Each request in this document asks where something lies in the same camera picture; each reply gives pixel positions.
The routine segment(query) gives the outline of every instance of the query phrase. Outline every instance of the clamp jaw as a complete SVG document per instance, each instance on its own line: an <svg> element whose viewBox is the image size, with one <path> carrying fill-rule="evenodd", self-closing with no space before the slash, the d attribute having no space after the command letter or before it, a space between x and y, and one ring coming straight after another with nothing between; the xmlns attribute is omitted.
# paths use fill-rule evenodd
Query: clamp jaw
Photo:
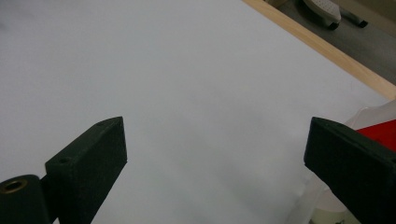
<svg viewBox="0 0 396 224"><path fill-rule="evenodd" d="M0 184L0 223L89 224L127 162L122 117L106 119L46 162L47 175Z"/></svg>
<svg viewBox="0 0 396 224"><path fill-rule="evenodd" d="M377 134L375 141L361 133L341 123L312 118L305 166L361 223L394 224L396 152L378 143L392 141L380 141Z"/></svg>

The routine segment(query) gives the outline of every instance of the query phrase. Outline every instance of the white surface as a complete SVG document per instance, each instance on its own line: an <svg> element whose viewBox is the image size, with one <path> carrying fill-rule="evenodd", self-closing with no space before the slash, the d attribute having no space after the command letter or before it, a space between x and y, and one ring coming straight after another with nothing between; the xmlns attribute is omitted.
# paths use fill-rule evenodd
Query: white surface
<svg viewBox="0 0 396 224"><path fill-rule="evenodd" d="M358 130L394 119L396 119L396 100L390 101L385 105L364 107L349 119L346 125Z"/></svg>
<svg viewBox="0 0 396 224"><path fill-rule="evenodd" d="M347 210L346 206L340 202L330 189L325 190L320 196L317 208L331 213L340 213Z"/></svg>
<svg viewBox="0 0 396 224"><path fill-rule="evenodd" d="M386 102L241 1L0 3L0 179L124 116L93 223L284 223L312 116Z"/></svg>

